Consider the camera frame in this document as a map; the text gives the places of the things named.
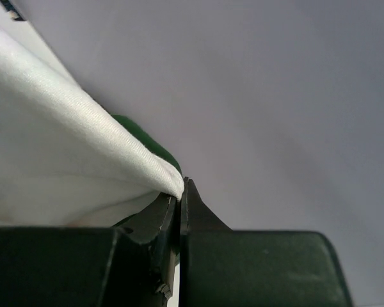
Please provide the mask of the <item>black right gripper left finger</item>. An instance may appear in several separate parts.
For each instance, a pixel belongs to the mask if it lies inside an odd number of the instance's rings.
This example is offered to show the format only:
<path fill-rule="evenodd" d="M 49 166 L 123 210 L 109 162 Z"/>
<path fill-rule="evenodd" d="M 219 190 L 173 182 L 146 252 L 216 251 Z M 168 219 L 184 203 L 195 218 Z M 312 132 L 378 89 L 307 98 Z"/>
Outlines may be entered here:
<path fill-rule="evenodd" d="M 166 306 L 178 225 L 160 194 L 109 228 L 0 227 L 0 306 Z"/>

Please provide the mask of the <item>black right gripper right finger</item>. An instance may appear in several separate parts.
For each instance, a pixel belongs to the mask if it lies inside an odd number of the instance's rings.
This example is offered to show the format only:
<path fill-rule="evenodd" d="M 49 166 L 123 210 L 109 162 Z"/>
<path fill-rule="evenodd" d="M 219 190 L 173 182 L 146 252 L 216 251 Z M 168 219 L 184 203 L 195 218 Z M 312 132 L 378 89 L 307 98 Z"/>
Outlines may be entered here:
<path fill-rule="evenodd" d="M 352 306 L 330 241 L 311 231 L 237 231 L 192 179 L 180 202 L 180 306 Z"/>

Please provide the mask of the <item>white green-sleeved t-shirt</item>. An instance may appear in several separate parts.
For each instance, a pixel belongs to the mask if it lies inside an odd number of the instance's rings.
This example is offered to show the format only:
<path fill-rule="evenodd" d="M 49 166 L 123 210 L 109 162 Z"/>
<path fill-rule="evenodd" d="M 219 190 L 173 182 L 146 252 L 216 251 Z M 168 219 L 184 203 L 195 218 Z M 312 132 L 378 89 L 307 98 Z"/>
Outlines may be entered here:
<path fill-rule="evenodd" d="M 111 226 L 183 190 L 173 156 L 94 101 L 0 2 L 0 226 Z"/>

